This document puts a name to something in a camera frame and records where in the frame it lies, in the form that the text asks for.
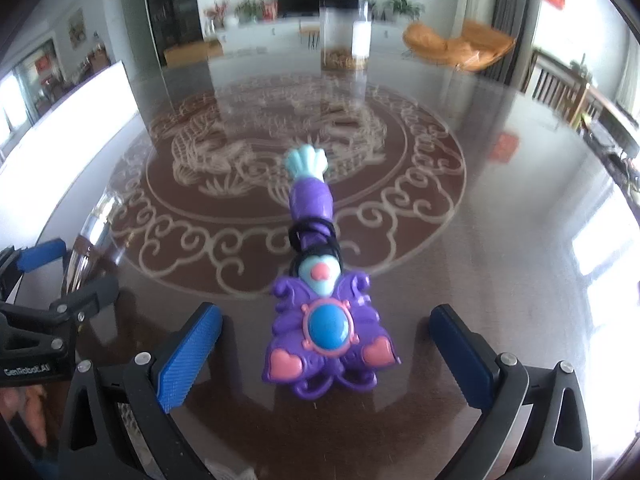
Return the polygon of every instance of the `brown tabletop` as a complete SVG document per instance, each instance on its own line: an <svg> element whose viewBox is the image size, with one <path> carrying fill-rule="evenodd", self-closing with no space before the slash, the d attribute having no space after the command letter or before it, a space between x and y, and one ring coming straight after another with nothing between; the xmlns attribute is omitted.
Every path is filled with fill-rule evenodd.
<svg viewBox="0 0 640 480"><path fill-rule="evenodd" d="M398 57L373 57L364 75L322 73L317 52L168 70L134 94L147 131L114 137L119 162L94 159L41 238L61 235L66 217L81 224L74 204L99 198L82 181L111 173L126 199L112 232L122 293L78 341L97 364L152 349L201 301L220 306L222 336L172 412L203 460L260 479L434 478L479 416L421 330L440 303L498 352L574 364L594 478L633 442L640 230L596 157L546 108ZM402 359L373 392L334 386L316 402L260 377L269 284L292 258L282 155L307 141L328 153L346 263L372 274ZM23 303L56 293L27 283Z"/></svg>

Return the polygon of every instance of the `white cabinet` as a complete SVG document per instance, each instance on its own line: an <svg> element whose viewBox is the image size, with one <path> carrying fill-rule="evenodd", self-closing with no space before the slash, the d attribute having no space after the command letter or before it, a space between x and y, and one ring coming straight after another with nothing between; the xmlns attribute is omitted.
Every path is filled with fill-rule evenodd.
<svg viewBox="0 0 640 480"><path fill-rule="evenodd" d="M219 32L217 37L225 54L233 54L247 49L264 48L268 52L279 52L302 47L299 20L241 25L238 28Z"/></svg>
<svg viewBox="0 0 640 480"><path fill-rule="evenodd" d="M318 26L318 21L303 22L302 27ZM309 41L305 34L300 37L301 22L297 18L240 25L217 33L225 54L236 54L243 50L266 49L267 52L307 50ZM386 54L403 54L407 51L402 42L404 27L394 23L374 22L371 26L371 51Z"/></svg>
<svg viewBox="0 0 640 480"><path fill-rule="evenodd" d="M374 22L371 26L371 51L402 54L408 49L402 41L404 28L392 23Z"/></svg>

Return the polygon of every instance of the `glass jar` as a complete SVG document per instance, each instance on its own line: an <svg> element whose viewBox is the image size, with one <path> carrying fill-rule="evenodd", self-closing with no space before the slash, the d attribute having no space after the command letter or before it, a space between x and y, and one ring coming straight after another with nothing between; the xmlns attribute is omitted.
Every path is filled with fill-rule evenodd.
<svg viewBox="0 0 640 480"><path fill-rule="evenodd" d="M371 48L371 14L366 1L320 1L322 68L363 70Z"/></svg>
<svg viewBox="0 0 640 480"><path fill-rule="evenodd" d="M204 33L206 36L213 36L216 33L216 20L207 16L204 22Z"/></svg>

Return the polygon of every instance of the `potted plant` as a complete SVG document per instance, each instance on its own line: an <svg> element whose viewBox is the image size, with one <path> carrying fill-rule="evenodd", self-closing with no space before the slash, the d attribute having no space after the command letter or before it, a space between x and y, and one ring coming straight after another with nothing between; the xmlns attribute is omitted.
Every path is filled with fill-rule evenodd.
<svg viewBox="0 0 640 480"><path fill-rule="evenodd" d="M212 7L204 10L204 15L209 20L207 25L210 28L210 33L214 33L217 28L224 27L226 10L228 7L229 0L222 0L220 3L216 0Z"/></svg>
<svg viewBox="0 0 640 480"><path fill-rule="evenodd" d="M243 23L262 19L263 0L242 0L236 5L236 15Z"/></svg>
<svg viewBox="0 0 640 480"><path fill-rule="evenodd" d="M587 67L587 64L585 63L586 59L587 59L587 55L586 54L582 54L582 61L580 63L578 63L574 59L569 66L571 67L571 70L573 70L575 73L577 73L578 76L583 78L587 83L590 83L593 80L593 74L591 74L591 72L589 72L589 68Z"/></svg>
<svg viewBox="0 0 640 480"><path fill-rule="evenodd" d="M420 14L424 12L424 5L415 0L386 0L386 7L394 19L402 17L411 22L420 18Z"/></svg>

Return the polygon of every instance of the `blue gem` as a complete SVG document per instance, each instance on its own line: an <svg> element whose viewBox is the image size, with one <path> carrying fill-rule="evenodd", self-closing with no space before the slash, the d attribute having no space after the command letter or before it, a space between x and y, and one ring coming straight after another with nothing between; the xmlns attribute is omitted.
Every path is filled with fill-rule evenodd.
<svg viewBox="0 0 640 480"><path fill-rule="evenodd" d="M327 303L311 313L307 329L316 346L327 351L337 350L347 341L349 320L339 306Z"/></svg>

